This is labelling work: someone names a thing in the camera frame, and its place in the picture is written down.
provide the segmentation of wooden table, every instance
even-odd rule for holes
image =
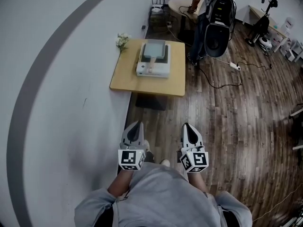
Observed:
[[[260,11],[257,8],[254,8],[253,6],[249,5],[249,11],[246,14],[244,20],[243,20],[243,24],[245,24],[246,21],[248,21],[248,17],[249,17],[249,12],[252,11],[254,15],[256,15],[258,17],[258,19],[262,18],[265,13]],[[277,33],[279,33],[283,39],[281,41],[281,43],[274,49],[274,52],[277,52],[277,50],[280,48],[280,46],[282,46],[288,39],[288,36],[285,35],[279,28],[275,28],[275,26],[277,25],[277,23],[275,22],[275,20],[272,17],[268,17],[269,19],[269,27],[273,30],[275,30]]]
[[[132,39],[126,44],[127,49],[120,55],[109,87],[139,93],[137,106],[165,110],[167,96],[185,94],[185,45],[166,41],[170,44],[169,78],[138,77],[136,67],[145,41]]]
[[[191,14],[187,12],[188,7],[192,4],[193,0],[169,0],[169,8],[171,10],[173,10],[174,12],[180,14],[181,17],[181,24],[180,24],[180,32],[178,34],[178,39],[182,40],[182,41],[187,41],[188,43],[190,43],[192,39],[187,39],[188,37],[193,37],[194,33],[192,32],[185,32],[185,22],[186,22],[186,15],[193,21],[197,21],[198,15],[199,15],[199,10],[201,8],[201,5],[203,3],[204,0],[200,0],[197,10]]]

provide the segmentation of power strip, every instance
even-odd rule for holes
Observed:
[[[234,64],[234,63],[232,63],[232,62],[229,64],[229,66],[230,66],[231,68],[234,68],[235,70],[238,70],[238,71],[241,70],[241,67],[240,67],[240,66],[238,66],[238,65],[236,65],[236,64]]]

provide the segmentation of wooden floor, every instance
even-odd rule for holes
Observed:
[[[127,123],[143,121],[156,162],[167,158],[181,173],[176,154],[181,127],[186,122],[194,125],[209,152],[209,167],[202,176],[211,193],[229,191],[256,219],[303,182],[297,153],[292,151],[294,140],[289,135],[293,121],[288,118],[296,105],[303,103],[303,72],[302,61],[289,62],[280,52],[268,58],[258,46],[249,47],[244,41],[248,32],[238,23],[225,55],[219,59],[268,69],[271,62],[271,70],[240,64],[242,86],[214,89],[187,61],[185,96],[172,97],[166,111],[155,111],[135,107],[133,95]],[[175,40],[170,33],[148,37]],[[206,58],[200,67],[215,86],[240,82],[237,71],[214,59]],[[302,204],[302,196],[303,186],[254,226],[285,223]]]

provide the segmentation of white sneaker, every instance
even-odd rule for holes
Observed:
[[[167,160],[167,159],[164,159],[160,162],[160,165],[164,165],[164,166],[167,166],[167,167],[170,167],[170,161]]]
[[[143,144],[146,147],[146,151],[150,151],[151,150],[150,149],[150,144],[149,144],[149,142],[147,140],[144,140]]]

